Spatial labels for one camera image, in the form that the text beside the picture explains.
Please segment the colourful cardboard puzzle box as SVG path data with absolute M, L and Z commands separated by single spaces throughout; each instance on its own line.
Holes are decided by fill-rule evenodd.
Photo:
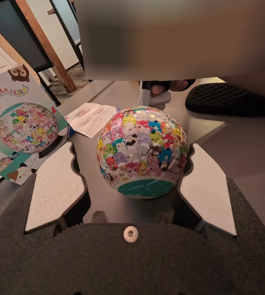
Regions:
M 0 176 L 22 185 L 70 137 L 70 126 L 24 64 L 0 72 Z

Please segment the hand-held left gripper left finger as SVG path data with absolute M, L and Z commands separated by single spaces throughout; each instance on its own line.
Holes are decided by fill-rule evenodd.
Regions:
M 87 183 L 80 174 L 74 145 L 66 142 L 36 173 L 25 233 L 52 224 L 62 230 L 82 224 L 90 205 Z

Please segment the folded white instruction leaflet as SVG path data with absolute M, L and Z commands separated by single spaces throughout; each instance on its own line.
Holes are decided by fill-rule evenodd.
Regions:
M 109 120 L 119 111 L 119 108 L 113 106 L 84 103 L 73 112 L 66 115 L 65 119 L 74 131 L 92 138 L 101 131 Z

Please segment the black mesh pad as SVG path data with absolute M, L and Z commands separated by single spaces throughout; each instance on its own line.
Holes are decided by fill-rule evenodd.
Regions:
M 195 86 L 186 97 L 185 107 L 200 114 L 265 117 L 265 97 L 227 83 Z

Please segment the person's right forearm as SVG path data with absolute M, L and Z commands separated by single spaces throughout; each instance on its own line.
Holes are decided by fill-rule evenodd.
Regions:
M 219 79 L 253 94 L 265 97 L 265 71 L 231 76 L 219 76 Z

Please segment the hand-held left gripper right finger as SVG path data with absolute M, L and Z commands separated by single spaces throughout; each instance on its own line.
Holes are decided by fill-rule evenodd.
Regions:
M 226 175 L 196 143 L 190 145 L 184 175 L 173 189 L 173 224 L 237 236 Z

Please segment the colourful puzzle ball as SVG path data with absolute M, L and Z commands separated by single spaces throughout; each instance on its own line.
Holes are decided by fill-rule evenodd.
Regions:
M 106 182 L 120 194 L 153 199 L 182 178 L 188 150 L 186 133 L 174 118 L 137 106 L 120 110 L 102 129 L 97 162 Z

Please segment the person's right hand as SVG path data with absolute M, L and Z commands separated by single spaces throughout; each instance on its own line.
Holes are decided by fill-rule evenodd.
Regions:
M 176 80 L 176 81 L 153 81 L 150 89 L 152 95 L 159 95 L 166 91 L 166 86 L 169 85 L 170 91 L 183 91 L 189 85 L 187 80 Z

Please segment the wooden post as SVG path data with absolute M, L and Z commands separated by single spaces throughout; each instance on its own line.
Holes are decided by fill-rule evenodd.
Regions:
M 72 92 L 76 91 L 77 90 L 76 85 L 74 84 L 72 78 L 69 76 L 67 70 L 63 66 L 61 60 L 59 59 L 54 48 L 52 47 L 51 43 L 49 42 L 47 36 L 45 35 L 42 27 L 39 24 L 39 22 L 35 18 L 32 10 L 30 9 L 26 0 L 16 0 L 16 3 L 19 6 L 19 8 L 20 8 L 21 12 L 23 13 L 24 17 L 26 18 L 26 20 L 28 21 L 29 25 L 31 26 L 32 30 L 34 31 L 34 33 L 35 33 L 36 37 L 38 38 L 39 42 L 41 43 L 42 47 L 44 48 L 50 61 L 52 62 L 53 71 L 56 74 L 59 81 L 61 82 L 61 84 L 63 85 L 66 92 L 72 93 Z

